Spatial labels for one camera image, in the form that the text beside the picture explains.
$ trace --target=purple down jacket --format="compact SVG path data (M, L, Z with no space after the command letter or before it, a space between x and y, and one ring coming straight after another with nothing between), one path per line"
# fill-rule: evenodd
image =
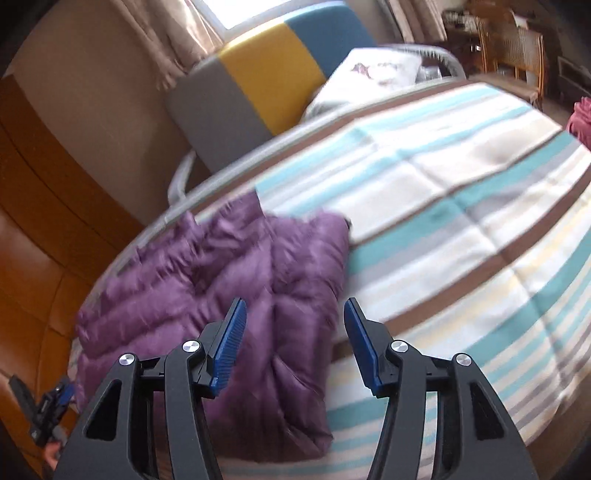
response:
M236 366L228 387L205 403L216 453L258 462L323 456L332 440L324 389L348 239L337 215L265 216L256 192L202 225L186 213L79 312L79 407L120 355L165 355L242 297L248 320ZM156 414L163 416L161 405Z

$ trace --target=wooden furniture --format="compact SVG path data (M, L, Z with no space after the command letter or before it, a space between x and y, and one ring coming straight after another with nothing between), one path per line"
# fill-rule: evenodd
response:
M41 451L8 386L39 399L65 375L74 317L141 225L74 161L14 77L0 80L0 418L29 464ZM64 426L76 421L73 410Z
M488 20L494 23L508 23L517 26L515 15L511 8L497 5L491 1L473 1L468 3L467 10L480 20Z
M488 21L479 22L478 31L485 72L470 79L489 83L541 109L545 79L542 35L514 24ZM500 66L510 67L514 75L501 74ZM525 72L536 76L536 84L521 80Z
M482 71L482 60L479 45L477 18L467 12L445 10L441 13L443 25L446 29L447 41L441 47L451 51L460 61L468 75Z
M564 57L558 57L560 100L573 104L582 97L591 97L591 73Z

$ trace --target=white pillow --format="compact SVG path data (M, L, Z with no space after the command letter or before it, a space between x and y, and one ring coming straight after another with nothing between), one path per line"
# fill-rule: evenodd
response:
M354 48L306 109L302 121L415 84L422 58L388 48Z

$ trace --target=window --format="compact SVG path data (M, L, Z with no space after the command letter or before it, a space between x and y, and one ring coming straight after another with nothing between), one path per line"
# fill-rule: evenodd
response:
M321 0L192 0L223 41Z

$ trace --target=beige curtain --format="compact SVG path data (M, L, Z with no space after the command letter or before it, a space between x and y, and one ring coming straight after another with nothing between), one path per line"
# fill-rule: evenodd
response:
M170 89L222 42L190 0L111 0L138 34Z
M407 43L432 44L447 40L436 0L386 0Z

